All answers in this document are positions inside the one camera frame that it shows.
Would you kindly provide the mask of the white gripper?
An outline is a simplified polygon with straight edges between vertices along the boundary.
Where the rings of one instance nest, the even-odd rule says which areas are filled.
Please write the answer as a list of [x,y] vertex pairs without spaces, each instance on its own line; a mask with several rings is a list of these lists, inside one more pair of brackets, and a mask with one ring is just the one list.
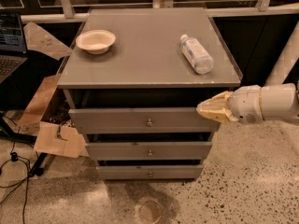
[[260,86],[244,86],[234,92],[221,92],[201,102],[196,111],[203,118],[219,123],[239,121],[242,124],[257,124],[263,121],[260,95]]

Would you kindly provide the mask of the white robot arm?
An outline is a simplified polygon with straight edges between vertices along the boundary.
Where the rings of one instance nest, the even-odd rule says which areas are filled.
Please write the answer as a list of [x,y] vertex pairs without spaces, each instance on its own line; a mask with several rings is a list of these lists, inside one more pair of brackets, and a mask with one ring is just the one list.
[[299,22],[263,87],[252,85],[236,91],[224,91],[201,102],[196,111],[203,118],[220,123],[257,124],[265,120],[281,120],[298,125],[298,85],[284,84],[298,57]]

